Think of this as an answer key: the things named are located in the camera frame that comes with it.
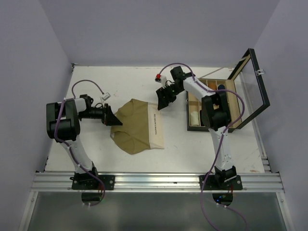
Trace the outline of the khaki underwear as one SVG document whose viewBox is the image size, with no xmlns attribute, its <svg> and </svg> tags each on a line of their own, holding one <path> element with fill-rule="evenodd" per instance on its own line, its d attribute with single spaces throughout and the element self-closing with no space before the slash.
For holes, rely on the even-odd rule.
<svg viewBox="0 0 308 231">
<path fill-rule="evenodd" d="M 116 112 L 121 126 L 111 127 L 111 139 L 124 152 L 164 149 L 164 131 L 158 105 L 131 99 Z"/>
</svg>

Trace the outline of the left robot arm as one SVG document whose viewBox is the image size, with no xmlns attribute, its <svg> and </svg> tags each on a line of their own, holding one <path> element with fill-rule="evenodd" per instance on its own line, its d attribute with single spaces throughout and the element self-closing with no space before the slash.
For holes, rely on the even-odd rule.
<svg viewBox="0 0 308 231">
<path fill-rule="evenodd" d="M 100 120 L 106 126 L 121 126 L 123 123 L 114 115 L 111 106 L 92 105 L 93 99 L 83 94 L 62 103 L 46 105 L 46 127 L 49 138 L 54 139 L 68 153 L 75 172 L 70 178 L 73 190 L 113 190 L 115 177 L 99 175 L 93 161 L 88 157 L 80 139 L 82 119 Z"/>
</svg>

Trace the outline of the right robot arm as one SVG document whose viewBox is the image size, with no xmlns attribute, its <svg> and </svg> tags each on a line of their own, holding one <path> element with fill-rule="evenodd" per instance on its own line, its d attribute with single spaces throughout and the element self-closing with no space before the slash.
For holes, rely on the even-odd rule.
<svg viewBox="0 0 308 231">
<path fill-rule="evenodd" d="M 199 177 L 201 190 L 226 190 L 236 179 L 237 172 L 233 163 L 228 131 L 231 124 L 231 114 L 225 90 L 213 90 L 202 83 L 193 71 L 185 73 L 180 66 L 170 71 L 173 81 L 168 84 L 167 78 L 159 72 L 155 81 L 161 84 L 156 91 L 158 110 L 166 108 L 174 102 L 177 95 L 183 91 L 191 93 L 201 103 L 200 119 L 212 137 L 215 158 L 210 170 Z"/>
</svg>

